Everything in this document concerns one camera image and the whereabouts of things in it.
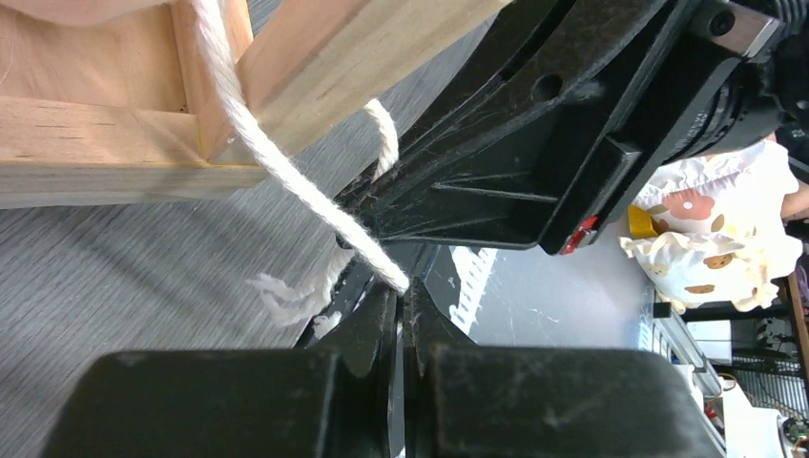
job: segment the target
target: person's hand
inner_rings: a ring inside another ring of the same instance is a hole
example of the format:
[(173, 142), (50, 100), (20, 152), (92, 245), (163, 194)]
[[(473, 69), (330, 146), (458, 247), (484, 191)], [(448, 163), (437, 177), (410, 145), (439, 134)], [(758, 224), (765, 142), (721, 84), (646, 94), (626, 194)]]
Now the person's hand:
[(171, 0), (0, 0), (0, 5), (66, 26), (91, 26)]

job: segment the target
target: yellow object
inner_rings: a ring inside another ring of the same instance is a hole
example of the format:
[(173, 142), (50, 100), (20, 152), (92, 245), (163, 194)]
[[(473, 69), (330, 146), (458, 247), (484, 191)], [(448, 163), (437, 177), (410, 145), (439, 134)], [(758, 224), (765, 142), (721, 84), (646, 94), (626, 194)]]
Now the yellow object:
[(629, 217), (630, 234), (632, 234), (633, 239), (650, 239), (659, 236), (652, 225), (652, 215), (634, 205), (630, 205), (627, 216)]

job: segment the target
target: wooden board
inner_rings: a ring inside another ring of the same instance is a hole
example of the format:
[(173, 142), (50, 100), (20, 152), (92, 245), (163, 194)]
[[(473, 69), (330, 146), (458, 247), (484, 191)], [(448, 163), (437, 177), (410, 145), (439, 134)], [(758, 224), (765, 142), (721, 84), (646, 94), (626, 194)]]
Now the wooden board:
[(95, 205), (121, 205), (143, 202), (176, 202), (186, 200), (220, 200), (230, 197), (233, 189), (221, 191), (203, 190), (158, 194), (144, 192), (76, 192), (67, 193), (26, 193), (0, 196), (0, 209), (26, 207), (81, 207)]
[(181, 112), (176, 56), (168, 7), (88, 28), (0, 7), (0, 95)]
[(188, 196), (265, 178), (256, 165), (202, 160), (196, 125), (192, 114), (0, 97), (0, 200), (68, 192)]
[[(197, 14), (188, 0), (176, 1), (171, 9), (188, 113), (196, 115), (213, 94), (211, 78), (197, 44)], [(230, 47), (234, 59), (238, 60), (253, 42), (253, 28), (250, 24), (247, 2), (230, 0), (225, 13)]]
[[(283, 0), (239, 60), (248, 105), (293, 156), (507, 3)], [(214, 98), (199, 123), (211, 160), (253, 163)]]
[(793, 320), (795, 320), (796, 330), (798, 335), (795, 336), (798, 340), (800, 347), (800, 354), (803, 356), (803, 361), (800, 365), (803, 367), (804, 380), (809, 380), (809, 330), (806, 328), (806, 316), (803, 315), (803, 304), (800, 302), (800, 291), (798, 289), (798, 278), (795, 274), (790, 274), (787, 277), (789, 285), (789, 295), (792, 298), (792, 312)]

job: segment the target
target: floral pattern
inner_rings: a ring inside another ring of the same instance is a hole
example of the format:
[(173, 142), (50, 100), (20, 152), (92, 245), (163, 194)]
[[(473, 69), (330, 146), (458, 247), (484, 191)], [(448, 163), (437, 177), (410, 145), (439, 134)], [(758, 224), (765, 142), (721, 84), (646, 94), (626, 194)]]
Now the floral pattern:
[(731, 262), (733, 262), (733, 255), (711, 256), (702, 260), (702, 263), (707, 265), (711, 270), (718, 270), (723, 267), (727, 267)]
[(695, 189), (677, 191), (663, 198), (663, 205), (677, 219), (704, 221), (711, 217), (715, 204), (713, 198), (702, 196)]
[(642, 267), (656, 277), (665, 277), (669, 275), (669, 266), (666, 264), (643, 264)]
[(665, 219), (658, 220), (658, 219), (654, 219), (654, 218), (652, 218), (652, 229), (654, 229), (654, 231), (658, 235), (661, 235), (664, 232), (669, 232), (669, 231), (672, 230), (672, 228), (669, 227), (668, 221), (666, 221)]
[(691, 294), (708, 294), (713, 293), (716, 286), (712, 284), (699, 284), (697, 286), (686, 286), (685, 290)]

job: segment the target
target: screw hole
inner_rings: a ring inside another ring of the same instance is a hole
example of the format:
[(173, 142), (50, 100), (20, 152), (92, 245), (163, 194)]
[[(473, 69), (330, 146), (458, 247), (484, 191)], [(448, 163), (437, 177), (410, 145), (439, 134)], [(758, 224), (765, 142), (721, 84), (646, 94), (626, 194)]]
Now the screw hole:
[(708, 25), (708, 30), (713, 36), (722, 36), (733, 29), (736, 24), (736, 17), (728, 10), (719, 12), (711, 18), (711, 23)]
[(533, 98), (540, 102), (547, 102), (559, 96), (564, 81), (558, 74), (546, 74), (539, 78), (533, 86)]

